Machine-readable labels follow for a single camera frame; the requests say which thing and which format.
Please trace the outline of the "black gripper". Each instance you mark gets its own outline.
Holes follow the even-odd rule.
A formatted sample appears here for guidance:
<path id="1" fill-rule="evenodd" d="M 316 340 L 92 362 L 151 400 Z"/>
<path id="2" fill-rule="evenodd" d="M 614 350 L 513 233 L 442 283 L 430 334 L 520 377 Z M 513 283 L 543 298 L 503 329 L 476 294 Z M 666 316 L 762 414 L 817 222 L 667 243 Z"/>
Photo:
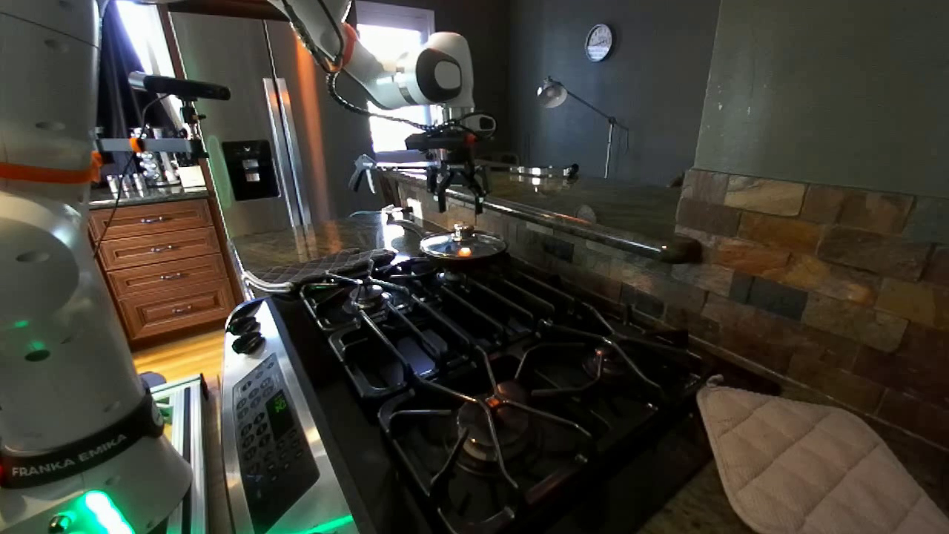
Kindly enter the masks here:
<path id="1" fill-rule="evenodd" d="M 437 209 L 439 213 L 449 209 L 449 178 L 468 178 L 476 213 L 485 213 L 486 190 L 480 178 L 476 178 L 476 148 L 477 135 L 464 126 L 437 126 L 421 135 L 409 135 L 408 145 L 428 157 L 428 182 L 437 185 Z"/>

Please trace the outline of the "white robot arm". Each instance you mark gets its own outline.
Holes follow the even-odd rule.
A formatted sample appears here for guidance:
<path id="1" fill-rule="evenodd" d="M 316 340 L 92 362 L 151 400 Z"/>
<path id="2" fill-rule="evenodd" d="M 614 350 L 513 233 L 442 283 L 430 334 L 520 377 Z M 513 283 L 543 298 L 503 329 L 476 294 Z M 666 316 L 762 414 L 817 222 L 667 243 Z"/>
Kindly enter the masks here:
<path id="1" fill-rule="evenodd" d="M 193 486 L 89 243 L 99 0 L 0 0 L 0 534 L 151 534 Z"/>

